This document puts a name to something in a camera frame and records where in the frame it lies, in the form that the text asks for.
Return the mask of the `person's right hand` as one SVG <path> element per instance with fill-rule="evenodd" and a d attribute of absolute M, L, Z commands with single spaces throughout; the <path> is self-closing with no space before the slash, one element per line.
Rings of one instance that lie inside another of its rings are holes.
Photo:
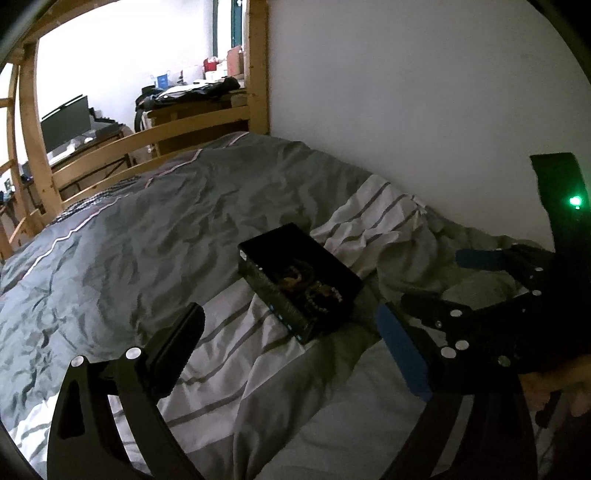
<path fill-rule="evenodd" d="M 581 357 L 567 367 L 549 374 L 529 373 L 520 376 L 521 386 L 530 411 L 542 410 L 550 394 L 567 393 L 570 413 L 580 417 L 590 411 L 590 357 Z"/>

